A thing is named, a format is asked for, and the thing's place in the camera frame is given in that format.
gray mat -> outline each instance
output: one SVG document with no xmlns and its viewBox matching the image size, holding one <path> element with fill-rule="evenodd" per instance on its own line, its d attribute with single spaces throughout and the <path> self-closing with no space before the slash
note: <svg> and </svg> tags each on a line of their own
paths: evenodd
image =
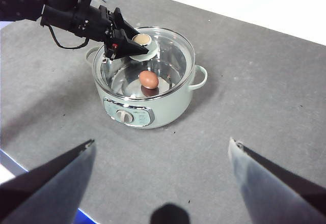
<svg viewBox="0 0 326 224">
<path fill-rule="evenodd" d="M 1 33 L 1 143 L 18 162 L 31 169 L 94 138 L 81 208 L 101 223 L 147 223 L 166 202 L 192 223 L 250 223 L 227 157 L 230 136 L 326 186 L 325 46 L 170 0 L 107 7 L 120 7 L 133 26 L 186 36 L 207 84 L 177 121 L 127 128 L 102 108 L 86 48 L 59 49 L 35 22 L 11 24 Z M 56 33 L 66 45 L 82 41 Z"/>
</svg>

black cable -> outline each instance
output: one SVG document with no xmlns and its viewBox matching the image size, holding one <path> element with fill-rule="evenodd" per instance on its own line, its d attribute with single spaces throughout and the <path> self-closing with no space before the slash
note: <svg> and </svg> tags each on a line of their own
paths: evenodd
<svg viewBox="0 0 326 224">
<path fill-rule="evenodd" d="M 55 41 L 56 45 L 57 45 L 58 47 L 60 47 L 60 48 L 64 48 L 64 49 L 79 49 L 79 48 L 85 47 L 85 46 L 88 44 L 89 40 L 90 40 L 89 38 L 86 38 L 86 39 L 85 39 L 85 42 L 84 42 L 83 44 L 77 46 L 77 47 L 64 47 L 64 46 L 62 46 L 62 45 L 59 43 L 59 41 L 57 40 L 57 38 L 56 38 L 56 36 L 55 36 L 55 33 L 54 33 L 54 31 L 53 31 L 52 26 L 51 26 L 51 25 L 48 25 L 47 27 L 49 27 L 50 32 L 51 32 L 51 35 L 52 35 L 53 40 Z"/>
</svg>

egg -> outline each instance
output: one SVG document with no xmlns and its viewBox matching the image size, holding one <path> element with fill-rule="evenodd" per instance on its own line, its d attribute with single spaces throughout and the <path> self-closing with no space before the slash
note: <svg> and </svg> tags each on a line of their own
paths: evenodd
<svg viewBox="0 0 326 224">
<path fill-rule="evenodd" d="M 155 89 L 158 86 L 158 77 L 157 75 L 148 70 L 144 70 L 139 74 L 139 81 L 143 87 L 147 89 Z"/>
</svg>

glass lid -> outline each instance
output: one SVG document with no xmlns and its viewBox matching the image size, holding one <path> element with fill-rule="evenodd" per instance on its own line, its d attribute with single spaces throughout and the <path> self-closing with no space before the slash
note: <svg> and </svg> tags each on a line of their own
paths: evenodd
<svg viewBox="0 0 326 224">
<path fill-rule="evenodd" d="M 160 27 L 141 27 L 141 34 L 151 38 L 148 55 L 107 60 L 103 63 L 102 46 L 94 59 L 93 75 L 107 93 L 124 100 L 148 100 L 177 90 L 194 68 L 195 53 L 180 34 Z M 143 74 L 157 77 L 158 85 L 147 86 Z"/>
</svg>

blue edge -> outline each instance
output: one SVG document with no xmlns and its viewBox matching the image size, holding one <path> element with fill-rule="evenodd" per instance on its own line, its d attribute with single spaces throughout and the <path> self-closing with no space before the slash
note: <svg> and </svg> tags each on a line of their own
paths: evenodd
<svg viewBox="0 0 326 224">
<path fill-rule="evenodd" d="M 11 158 L 5 151 L 0 150 L 0 162 L 15 176 L 28 172 L 24 167 Z M 99 224 L 89 217 L 83 210 L 78 209 L 73 224 Z"/>
</svg>

